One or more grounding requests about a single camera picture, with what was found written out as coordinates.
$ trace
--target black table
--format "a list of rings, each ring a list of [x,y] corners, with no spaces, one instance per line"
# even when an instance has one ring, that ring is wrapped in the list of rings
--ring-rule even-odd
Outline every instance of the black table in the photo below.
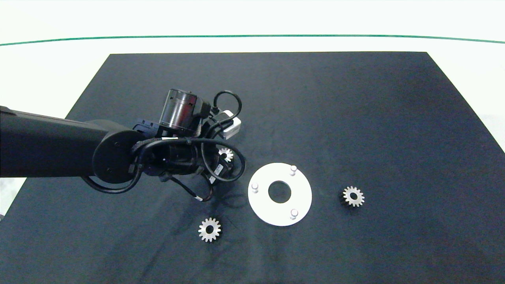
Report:
[[[110,55],[67,118],[156,121],[170,88],[240,94],[243,177],[208,203],[147,176],[117,196],[29,178],[0,222],[2,283],[505,282],[505,154],[427,53]],[[312,187],[293,226],[247,200],[273,162]],[[357,210],[338,200],[351,185]]]

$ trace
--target metal pin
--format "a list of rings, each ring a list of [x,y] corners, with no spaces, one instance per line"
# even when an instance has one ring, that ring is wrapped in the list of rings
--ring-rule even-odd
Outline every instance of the metal pin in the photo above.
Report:
[[[292,165],[291,166],[291,175],[295,175],[296,174],[296,170],[297,170],[297,167],[295,165]]]
[[[298,210],[296,209],[291,209],[291,220],[295,220],[296,217],[298,216]]]
[[[251,184],[251,188],[252,188],[252,192],[258,193],[258,184],[257,183]]]

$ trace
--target green line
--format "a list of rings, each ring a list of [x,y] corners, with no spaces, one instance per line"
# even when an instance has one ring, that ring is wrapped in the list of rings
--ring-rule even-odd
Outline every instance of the green line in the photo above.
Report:
[[[490,43],[505,43],[499,40],[459,38],[459,37],[444,37],[444,36],[424,36],[424,35],[397,35],[397,34],[229,34],[229,35],[125,35],[125,36],[92,36],[92,37],[69,37],[56,38],[32,41],[20,41],[10,43],[0,43],[3,45],[40,43],[50,41],[67,41],[67,40],[83,40],[83,39],[116,39],[116,38],[189,38],[189,37],[403,37],[403,38],[429,38],[429,39],[448,39],[448,40],[463,40],[477,41]]]

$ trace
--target white background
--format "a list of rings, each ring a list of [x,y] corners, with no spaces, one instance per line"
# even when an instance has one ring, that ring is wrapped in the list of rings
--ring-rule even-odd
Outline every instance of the white background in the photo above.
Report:
[[[505,41],[503,15],[502,1],[2,1],[0,43],[234,34],[391,34]],[[64,118],[112,53],[316,51],[428,52],[505,149],[505,44],[500,43],[270,37],[5,45],[0,46],[0,105]],[[0,214],[5,215],[23,181],[0,179]]]

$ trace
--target white connector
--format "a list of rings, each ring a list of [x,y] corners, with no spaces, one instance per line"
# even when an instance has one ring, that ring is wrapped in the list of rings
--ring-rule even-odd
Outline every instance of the white connector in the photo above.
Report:
[[[228,117],[233,116],[233,113],[229,110],[223,111],[224,114],[226,114]],[[233,124],[227,128],[225,128],[222,132],[219,133],[219,136],[222,138],[228,140],[230,137],[234,136],[240,131],[240,125],[242,124],[242,121],[238,117],[233,118]]]

